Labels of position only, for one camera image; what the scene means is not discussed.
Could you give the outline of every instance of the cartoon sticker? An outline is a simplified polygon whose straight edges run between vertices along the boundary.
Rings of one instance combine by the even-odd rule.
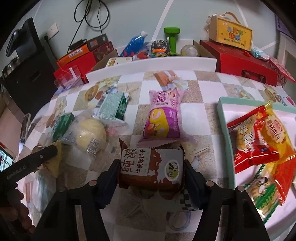
[[[165,166],[165,177],[172,181],[179,176],[179,165],[177,161],[170,160]]]

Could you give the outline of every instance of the water bottle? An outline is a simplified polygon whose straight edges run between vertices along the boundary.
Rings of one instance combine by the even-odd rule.
[[[132,57],[134,54],[138,53],[143,47],[145,37],[147,37],[147,35],[148,34],[146,32],[142,31],[139,36],[133,37],[119,57]]]

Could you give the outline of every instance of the purple snack wrapper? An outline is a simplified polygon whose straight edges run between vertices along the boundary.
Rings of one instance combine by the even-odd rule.
[[[183,139],[180,124],[182,90],[149,91],[150,112],[138,148],[153,148]]]

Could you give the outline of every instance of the human finger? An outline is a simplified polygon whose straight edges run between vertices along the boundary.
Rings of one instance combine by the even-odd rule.
[[[26,205],[24,205],[23,203],[20,203],[19,207],[18,207],[18,214],[22,217],[22,218],[26,218],[29,215],[29,210],[26,207]]]
[[[30,228],[28,228],[28,231],[31,233],[31,234],[33,234],[34,232],[35,232],[35,226],[34,225],[32,225]]]
[[[21,222],[24,229],[28,229],[32,226],[32,220],[27,216],[26,218],[20,218],[19,221]]]
[[[23,200],[25,198],[25,195],[20,190],[17,189],[17,191],[18,195],[20,196],[20,200]]]
[[[13,207],[0,207],[0,214],[11,222],[17,219],[17,210]]]

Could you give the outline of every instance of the red gift box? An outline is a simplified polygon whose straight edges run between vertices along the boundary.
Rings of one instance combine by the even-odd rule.
[[[201,40],[202,45],[217,59],[216,72],[233,74],[276,86],[277,73],[268,62],[253,57],[249,52],[235,47]]]
[[[95,50],[71,61],[62,68],[59,68],[56,72],[54,72],[54,76],[58,78],[61,74],[63,74],[64,71],[76,65],[81,73],[81,78],[83,82],[88,83],[85,74],[87,74],[92,69],[92,67],[96,65],[96,63],[101,61],[104,56],[106,56],[113,50],[114,48],[111,42],[105,43]]]

